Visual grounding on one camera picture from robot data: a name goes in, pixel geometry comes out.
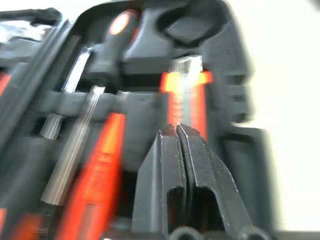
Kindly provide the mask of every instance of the red tool grip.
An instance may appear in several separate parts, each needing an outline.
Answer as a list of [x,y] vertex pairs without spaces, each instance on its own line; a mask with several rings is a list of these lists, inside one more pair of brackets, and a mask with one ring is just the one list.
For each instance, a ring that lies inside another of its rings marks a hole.
[[[212,74],[202,71],[191,88],[191,127],[197,129],[200,135],[208,140],[207,106],[205,85],[213,81]],[[160,83],[160,92],[168,94],[167,123],[179,124],[183,120],[183,86],[179,72],[165,72]]]
[[0,72],[0,96],[4,93],[10,79],[11,75]]
[[39,233],[36,229],[39,229],[42,223],[41,216],[37,214],[26,214],[17,225],[16,229],[12,233],[10,240],[39,240]]
[[6,215],[7,215],[7,209],[0,208],[0,236],[1,236],[2,227],[5,224]]
[[57,240],[98,240],[116,213],[125,115],[105,123],[61,221]]

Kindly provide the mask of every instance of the screwdriver shaft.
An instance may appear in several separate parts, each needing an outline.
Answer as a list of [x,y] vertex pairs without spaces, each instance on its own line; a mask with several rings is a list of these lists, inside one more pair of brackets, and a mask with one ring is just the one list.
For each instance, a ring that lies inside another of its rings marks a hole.
[[104,87],[94,86],[84,104],[79,118],[76,120],[72,132],[64,146],[54,172],[41,200],[47,204],[60,205],[64,201],[64,195],[70,185],[78,165],[79,156],[82,153],[89,129],[89,122],[97,105],[99,96],[104,92]]
[[[61,89],[62,93],[73,93],[76,90],[91,51],[91,48],[88,47],[81,51]],[[57,139],[63,119],[64,117],[57,113],[50,113],[41,129],[40,135],[46,139]]]

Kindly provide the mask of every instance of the white background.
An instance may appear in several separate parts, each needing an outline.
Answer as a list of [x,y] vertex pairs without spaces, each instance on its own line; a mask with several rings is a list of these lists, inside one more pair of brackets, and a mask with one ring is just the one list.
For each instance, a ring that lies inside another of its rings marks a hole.
[[[54,7],[70,19],[101,0],[6,0],[0,11]],[[308,0],[228,0],[255,73],[256,115],[267,132],[275,227],[320,230],[320,12]]]

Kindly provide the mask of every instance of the orange and black handle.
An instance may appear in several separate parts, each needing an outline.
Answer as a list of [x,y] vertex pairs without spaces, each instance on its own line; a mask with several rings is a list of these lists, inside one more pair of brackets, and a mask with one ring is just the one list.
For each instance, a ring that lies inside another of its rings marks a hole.
[[37,214],[26,214],[17,223],[16,230],[12,232],[9,240],[40,240],[40,235],[35,232],[35,228],[41,226],[42,218]]
[[10,79],[11,75],[8,72],[0,71],[0,96],[4,93]]
[[2,232],[2,228],[4,227],[5,220],[7,215],[7,208],[0,208],[0,236]]
[[139,25],[140,14],[129,9],[120,13],[105,32],[104,42],[93,47],[93,59],[85,77],[97,86],[121,86],[119,60],[128,48]]
[[98,240],[116,214],[125,115],[111,113],[61,220],[57,240]]
[[167,94],[166,124],[190,123],[207,141],[207,106],[205,86],[213,81],[209,71],[202,71],[190,91],[184,92],[185,83],[180,72],[165,72],[160,83],[160,92]]

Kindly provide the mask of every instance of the black plastic case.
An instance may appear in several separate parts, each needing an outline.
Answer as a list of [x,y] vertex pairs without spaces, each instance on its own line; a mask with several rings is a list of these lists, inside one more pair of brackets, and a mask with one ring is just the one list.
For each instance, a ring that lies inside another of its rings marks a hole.
[[[61,15],[28,62],[17,64],[16,73],[12,74],[12,78],[17,79],[12,79],[13,89],[9,86],[5,90],[8,94],[0,96],[0,208],[14,209],[8,218],[15,223],[39,206],[61,147],[81,112],[92,83],[82,79],[77,91],[68,94],[61,93],[60,88],[81,48],[100,43],[113,17],[128,8],[142,9],[142,16],[136,41],[125,52],[121,65],[122,90],[131,93],[125,104],[127,120],[122,163],[125,191],[114,225],[118,225],[118,229],[131,229],[134,200],[137,194],[144,194],[136,191],[137,178],[142,174],[138,174],[138,170],[157,132],[164,127],[158,93],[162,73],[168,71],[173,58],[198,54],[203,57],[205,70],[213,74],[212,83],[205,89],[208,145],[231,172],[253,224],[271,231],[263,131],[232,125],[250,116],[250,101],[244,86],[250,72],[236,23],[222,0],[113,1],[88,9],[73,23]],[[93,113],[81,164],[88,158],[113,109],[114,89],[108,92],[100,97]],[[57,141],[39,135],[45,118],[52,112],[65,117]],[[11,231],[12,228],[4,226],[1,239],[6,239]],[[210,236],[204,233],[199,238],[212,239]],[[132,232],[108,238],[164,237]]]

